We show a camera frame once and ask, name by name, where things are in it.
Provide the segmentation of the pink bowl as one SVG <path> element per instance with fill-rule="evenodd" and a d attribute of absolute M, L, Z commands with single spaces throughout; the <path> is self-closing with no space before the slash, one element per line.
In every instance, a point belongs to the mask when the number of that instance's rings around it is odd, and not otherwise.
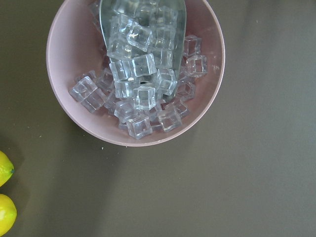
<path fill-rule="evenodd" d="M 103 141 L 128 147 L 151 146 L 169 141 L 194 126 L 212 105 L 219 91 L 225 68 L 225 43 L 219 21 L 205 0 L 185 1 L 186 33 L 201 37 L 201 53 L 207 57 L 207 75 L 198 78 L 195 97 L 188 101 L 189 115 L 170 132 L 155 131 L 142 139 L 131 138 L 119 129 L 118 120 L 106 109 L 90 113 L 76 102 L 69 90 L 74 78 L 89 70 L 99 72 L 102 35 L 93 25 L 87 0 L 66 0 L 50 28 L 46 47 L 46 66 L 51 87 L 67 115 L 83 130 Z"/>

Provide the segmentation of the metal ice scoop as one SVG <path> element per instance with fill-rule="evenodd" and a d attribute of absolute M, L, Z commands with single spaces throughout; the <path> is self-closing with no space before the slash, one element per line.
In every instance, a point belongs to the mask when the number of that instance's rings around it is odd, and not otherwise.
<path fill-rule="evenodd" d="M 136 105 L 170 101 L 183 55 L 182 0 L 103 0 L 101 32 L 117 98 Z"/>

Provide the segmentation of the yellow lemon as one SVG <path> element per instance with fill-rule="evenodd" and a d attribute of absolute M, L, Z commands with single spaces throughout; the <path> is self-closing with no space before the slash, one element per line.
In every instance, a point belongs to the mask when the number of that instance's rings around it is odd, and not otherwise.
<path fill-rule="evenodd" d="M 0 152 L 0 185 L 3 186 L 15 172 L 14 165 L 4 152 Z"/>
<path fill-rule="evenodd" d="M 0 236 L 6 234 L 13 226 L 17 217 L 14 202 L 8 196 L 0 195 Z"/>

